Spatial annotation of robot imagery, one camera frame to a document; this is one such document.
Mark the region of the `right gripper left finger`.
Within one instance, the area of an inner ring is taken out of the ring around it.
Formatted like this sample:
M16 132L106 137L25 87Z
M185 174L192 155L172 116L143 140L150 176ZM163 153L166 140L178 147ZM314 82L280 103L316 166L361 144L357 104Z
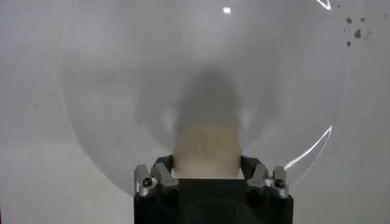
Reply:
M163 194L179 190L179 180L172 175L173 155L158 157L149 170L147 165L139 164L134 170L134 192L141 198L152 198L158 189Z

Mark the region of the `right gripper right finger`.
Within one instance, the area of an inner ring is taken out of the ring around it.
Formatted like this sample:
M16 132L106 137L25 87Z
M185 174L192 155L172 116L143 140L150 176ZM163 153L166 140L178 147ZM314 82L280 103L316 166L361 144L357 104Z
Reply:
M240 168L244 175L247 193L262 197L266 189L272 198L286 200L289 197L289 186L286 182L286 170L276 166L269 175L269 169L259 159L241 155Z

